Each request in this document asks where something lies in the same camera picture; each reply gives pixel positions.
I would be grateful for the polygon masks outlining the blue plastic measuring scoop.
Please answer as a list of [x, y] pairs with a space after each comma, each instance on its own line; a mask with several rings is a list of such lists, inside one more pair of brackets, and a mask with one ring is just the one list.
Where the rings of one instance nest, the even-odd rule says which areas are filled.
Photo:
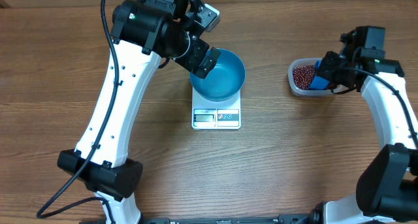
[[308, 87], [309, 90], [326, 90], [329, 86], [328, 80], [317, 75], [320, 64], [321, 61], [316, 61], [315, 65], [313, 66], [314, 76], [311, 84]]

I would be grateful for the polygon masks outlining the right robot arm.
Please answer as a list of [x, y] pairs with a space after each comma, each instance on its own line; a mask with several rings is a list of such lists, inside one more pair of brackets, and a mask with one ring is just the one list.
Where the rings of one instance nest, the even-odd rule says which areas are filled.
[[366, 101], [380, 151], [360, 176], [354, 195], [324, 203], [312, 223], [388, 223], [417, 220], [417, 118], [406, 93], [405, 73], [386, 59], [385, 29], [359, 26], [340, 37], [340, 53], [327, 52], [317, 75]]

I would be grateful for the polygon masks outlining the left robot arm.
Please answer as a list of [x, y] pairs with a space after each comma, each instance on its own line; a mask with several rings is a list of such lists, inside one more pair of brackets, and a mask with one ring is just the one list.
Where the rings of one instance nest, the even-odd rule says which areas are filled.
[[135, 189], [142, 164], [128, 157], [129, 137], [144, 92], [157, 69], [174, 61], [206, 78], [220, 55], [201, 39], [219, 23], [202, 0], [125, 0], [112, 15], [106, 77], [87, 129], [58, 167], [81, 180], [101, 202], [105, 223], [139, 223]]

